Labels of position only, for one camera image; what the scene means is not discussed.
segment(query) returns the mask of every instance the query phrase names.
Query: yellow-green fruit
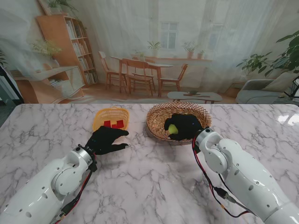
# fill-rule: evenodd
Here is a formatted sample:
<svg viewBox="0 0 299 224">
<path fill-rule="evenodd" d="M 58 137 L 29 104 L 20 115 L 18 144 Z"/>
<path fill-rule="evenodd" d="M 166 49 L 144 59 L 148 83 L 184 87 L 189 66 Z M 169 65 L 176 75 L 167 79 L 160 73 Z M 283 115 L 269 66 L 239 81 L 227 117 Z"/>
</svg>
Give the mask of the yellow-green fruit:
<svg viewBox="0 0 299 224">
<path fill-rule="evenodd" d="M 169 125 L 168 131 L 169 131 L 170 134 L 177 134 L 178 133 L 178 129 L 177 129 L 177 127 L 175 127 L 175 125 Z"/>
</svg>

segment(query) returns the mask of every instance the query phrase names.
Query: yellow plastic basket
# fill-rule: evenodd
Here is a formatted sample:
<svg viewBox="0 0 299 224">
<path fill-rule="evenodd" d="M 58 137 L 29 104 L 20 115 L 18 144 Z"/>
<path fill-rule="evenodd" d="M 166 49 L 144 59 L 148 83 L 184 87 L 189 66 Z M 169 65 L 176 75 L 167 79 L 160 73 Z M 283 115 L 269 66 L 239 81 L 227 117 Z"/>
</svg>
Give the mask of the yellow plastic basket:
<svg viewBox="0 0 299 224">
<path fill-rule="evenodd" d="M 116 124 L 118 120 L 123 120 L 124 127 L 121 129 L 126 130 L 129 124 L 129 117 L 129 111 L 115 106 L 100 110 L 95 115 L 93 121 L 93 131 L 95 132 L 99 129 L 99 127 L 103 126 L 106 120 L 110 120 L 111 124 Z"/>
</svg>

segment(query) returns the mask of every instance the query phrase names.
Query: black glove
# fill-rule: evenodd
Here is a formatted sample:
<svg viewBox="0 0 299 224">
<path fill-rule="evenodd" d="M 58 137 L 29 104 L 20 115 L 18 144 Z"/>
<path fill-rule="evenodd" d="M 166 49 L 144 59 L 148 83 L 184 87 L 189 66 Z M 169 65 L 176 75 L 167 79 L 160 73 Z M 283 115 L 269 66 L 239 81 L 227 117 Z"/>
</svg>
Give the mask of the black glove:
<svg viewBox="0 0 299 224">
<path fill-rule="evenodd" d="M 88 140 L 85 147 L 92 149 L 96 155 L 104 155 L 110 152 L 122 150 L 128 144 L 112 145 L 112 143 L 121 136 L 127 136 L 129 132 L 110 127 L 101 126 L 96 130 Z"/>
<path fill-rule="evenodd" d="M 164 130 L 168 130 L 169 125 L 173 124 L 177 130 L 177 134 L 170 134 L 172 140 L 181 141 L 183 139 L 193 139 L 196 132 L 202 129 L 201 124 L 194 115 L 188 114 L 173 114 L 171 118 L 166 119 Z"/>
</svg>

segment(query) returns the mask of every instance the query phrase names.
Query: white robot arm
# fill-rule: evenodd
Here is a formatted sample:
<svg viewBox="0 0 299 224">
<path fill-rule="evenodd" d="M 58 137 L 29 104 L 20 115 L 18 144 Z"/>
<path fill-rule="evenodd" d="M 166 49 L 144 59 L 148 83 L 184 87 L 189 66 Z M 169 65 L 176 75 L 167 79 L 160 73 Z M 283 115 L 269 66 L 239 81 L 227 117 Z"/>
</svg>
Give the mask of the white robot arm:
<svg viewBox="0 0 299 224">
<path fill-rule="evenodd" d="M 265 224 L 299 224 L 299 209 L 239 143 L 206 128 L 194 138 L 192 147 L 204 154 L 209 168 L 221 174 L 231 193 Z"/>
<path fill-rule="evenodd" d="M 0 224 L 58 222 L 65 197 L 79 187 L 82 174 L 93 162 L 92 155 L 82 147 L 51 161 L 12 197 L 0 216 Z"/>
</svg>

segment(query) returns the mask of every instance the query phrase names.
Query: woven basket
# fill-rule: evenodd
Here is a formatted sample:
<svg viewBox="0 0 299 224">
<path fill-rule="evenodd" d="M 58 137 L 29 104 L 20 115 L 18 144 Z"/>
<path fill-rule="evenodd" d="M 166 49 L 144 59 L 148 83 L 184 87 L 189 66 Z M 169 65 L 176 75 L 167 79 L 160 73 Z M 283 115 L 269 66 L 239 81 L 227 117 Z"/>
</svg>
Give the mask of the woven basket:
<svg viewBox="0 0 299 224">
<path fill-rule="evenodd" d="M 158 139 L 176 141 L 168 139 L 170 133 L 164 130 L 165 120 L 171 118 L 174 113 L 195 115 L 201 126 L 211 126 L 211 116 L 202 106 L 188 102 L 171 102 L 158 104 L 149 110 L 146 118 L 149 131 Z"/>
<path fill-rule="evenodd" d="M 129 124 L 129 111 L 115 106 L 98 111 L 93 121 L 93 131 L 95 132 L 99 127 L 103 126 L 106 120 L 110 120 L 111 124 L 116 124 L 118 120 L 123 120 L 124 127 L 120 129 L 126 130 Z"/>
</svg>

